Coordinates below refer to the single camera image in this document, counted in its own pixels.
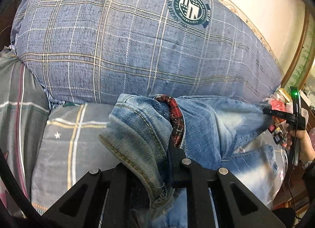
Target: logo on pillow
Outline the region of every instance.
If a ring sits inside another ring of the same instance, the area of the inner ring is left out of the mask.
[[[211,16],[210,7],[202,0],[168,0],[171,15],[184,26],[203,25],[205,28]]]

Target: wall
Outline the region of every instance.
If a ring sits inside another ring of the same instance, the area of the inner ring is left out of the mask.
[[[305,5],[302,0],[231,0],[262,33],[287,71],[300,40]]]

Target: denim seam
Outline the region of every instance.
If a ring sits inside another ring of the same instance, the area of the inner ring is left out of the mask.
[[[147,123],[147,121],[145,120],[145,118],[142,116],[142,114],[141,114],[141,113],[139,113],[138,111],[136,111],[136,110],[132,109],[132,108],[131,108],[131,107],[129,107],[129,106],[125,106],[125,105],[123,105],[122,103],[117,103],[117,104],[116,104],[116,106],[119,106],[119,107],[124,107],[124,108],[128,108],[129,110],[132,110],[134,113],[136,113],[137,115],[139,115],[139,116],[140,116],[140,118],[141,118],[141,119],[145,122],[145,124],[148,126],[148,128],[149,128],[149,130],[150,130],[150,132],[151,132],[151,135],[153,136],[154,141],[155,141],[155,143],[156,143],[157,147],[159,148],[159,150],[160,150],[161,154],[163,154],[163,155],[165,155],[165,154],[166,154],[166,153],[163,153],[162,149],[161,149],[161,148],[160,148],[160,146],[159,146],[158,141],[156,140],[156,137],[155,137],[155,135],[154,135],[154,133],[153,133],[153,131],[152,131],[151,126]]]
[[[106,142],[106,145],[107,145],[109,148],[111,148],[111,150],[112,150],[113,152],[115,152],[117,155],[119,155],[119,157],[121,157],[121,158],[122,158],[124,161],[126,161],[132,168],[134,168],[137,172],[139,172],[139,173],[143,176],[143,178],[145,179],[145,181],[148,183],[149,187],[151,188],[151,191],[152,191],[152,194],[153,194],[152,185],[149,183],[147,177],[146,177],[139,169],[137,169],[137,168],[135,167],[135,165],[134,165],[133,163],[131,163],[131,162],[127,159],[127,157],[125,157],[124,155],[122,155],[121,153],[119,153],[119,152],[113,147],[113,145],[111,145],[102,135],[100,135],[100,138],[101,138],[104,142]]]

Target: hand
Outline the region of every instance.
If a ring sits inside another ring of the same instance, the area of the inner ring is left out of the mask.
[[[290,130],[287,133],[287,149],[292,145],[292,137],[295,136],[295,130]],[[311,139],[306,130],[297,130],[296,137],[300,139],[300,156],[299,159],[305,165],[308,161],[315,159],[315,150],[313,149]]]

